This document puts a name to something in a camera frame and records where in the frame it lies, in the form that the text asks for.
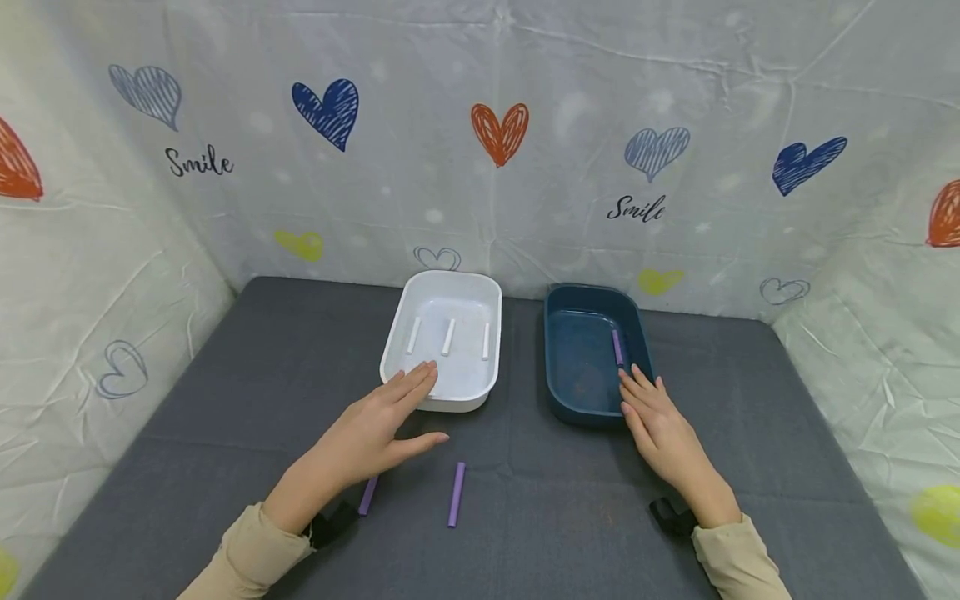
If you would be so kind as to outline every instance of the sleeve cuff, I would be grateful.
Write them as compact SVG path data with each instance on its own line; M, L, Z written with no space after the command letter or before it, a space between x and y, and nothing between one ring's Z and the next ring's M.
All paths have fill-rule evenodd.
M697 551L697 560L721 570L736 568L743 557L763 557L765 562L770 562L767 548L754 522L746 515L739 523L714 529L696 527L693 530L693 547ZM770 564L776 571L776 566L772 562Z
M223 551L227 562L243 579L260 587L272 586L297 563L313 553L310 540L278 529L257 503L227 529Z

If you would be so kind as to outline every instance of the hand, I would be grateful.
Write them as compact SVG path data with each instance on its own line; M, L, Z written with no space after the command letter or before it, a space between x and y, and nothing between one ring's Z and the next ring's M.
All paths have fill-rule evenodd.
M264 514L280 529L299 534L345 488L449 440L440 432L395 439L436 383L437 363L420 363L350 404L283 475L264 502Z
M623 398L620 409L640 456L680 492L701 527L740 522L743 516L733 490L713 467L693 427L667 395L663 379L657 377L654 385L637 365L631 370L633 377L619 371Z

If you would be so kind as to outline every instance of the wrist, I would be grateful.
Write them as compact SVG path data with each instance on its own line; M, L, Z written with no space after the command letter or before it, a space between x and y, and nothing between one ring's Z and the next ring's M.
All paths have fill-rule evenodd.
M267 496L263 513L280 530L298 536L343 489L329 475L296 461Z
M681 495L703 529L743 521L733 488L716 471L697 484L687 486Z

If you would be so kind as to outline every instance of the yellow heart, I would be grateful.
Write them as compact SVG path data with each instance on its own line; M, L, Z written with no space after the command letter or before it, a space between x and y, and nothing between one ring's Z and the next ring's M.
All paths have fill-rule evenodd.
M315 231L307 231L304 235L297 236L290 231L278 229L274 232L274 237L290 254L303 260L317 262L324 255L324 239Z
M656 269L644 269L636 282L640 284L640 289L651 296L660 296L667 290L680 283L684 278L683 271L667 271L661 273Z
M16 575L20 565L6 550L0 548L0 600L7 597L16 583Z
M960 488L928 488L910 503L917 527L936 541L960 548Z

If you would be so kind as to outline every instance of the tray rim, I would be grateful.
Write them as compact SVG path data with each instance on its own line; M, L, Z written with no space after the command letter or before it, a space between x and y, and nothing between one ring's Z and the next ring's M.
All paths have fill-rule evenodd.
M451 277L451 278L481 278L486 279L493 283L496 286L496 341L493 345L493 375L491 380L487 383L487 386L477 396L454 396L454 397L435 397L428 396L424 403L426 402L453 402L453 403L470 403L476 402L478 399L486 400L486 396L490 393L490 390L493 389L493 386L496 385L496 380L500 376L500 337L503 334L503 288L500 287L500 284L497 283L496 279L490 276L485 276L480 273L465 273L461 271L443 271L440 269L430 269L428 271L421 271L416 275L407 279L407 282L403 284L403 292L400 294L400 300L396 303L396 310L394 311L394 320L390 323L390 333L387 335L387 342L383 346L383 354L380 356L380 380L383 383L387 383L390 380L389 375L386 373L386 362L387 362L387 352L390 350L391 342L394 340L394 334L396 332L397 320L400 317L400 307L403 306L403 301L407 297L407 293L410 290L411 284L419 278L425 276L436 277Z
M543 367L545 371L544 375L546 376L546 387L547 387L547 391L550 393L550 397L553 398L555 402L563 406L563 408L565 408L566 410L572 413L576 413L578 415L602 418L606 420L609 420L609 419L623 420L623 414L618 411L617 412L594 411L594 410L589 410L585 408L580 408L577 406L572 406L568 402L565 402L560 396L558 396L557 392L553 388L553 381L550 376L553 371L553 365L547 359L547 348L549 348L549 345L550 345L550 326L549 326L549 318L550 318L550 312L551 312L550 298L558 290L562 290L564 288L580 288L580 289L587 289L587 290L594 290L594 291L614 292L617 295L622 296L627 300L629 300L630 304L633 305L634 310L636 311L636 320L640 325L640 337L643 339L643 345L647 347L647 357L650 360L650 371L651 371L650 374L656 377L657 369L654 366L654 357L650 352L650 343L647 340L647 332L646 332L646 329L644 329L643 327L643 318L642 318L642 315L640 315L640 307L639 305L637 305L636 300L631 298L629 294L625 294L624 292L621 292L620 290L614 287L610 287L607 285L591 285L588 283L557 283L550 286L550 289L547 291L546 296L543 298ZM606 315L606 313L598 312L596 314L603 314L608 318L610 317L609 315Z

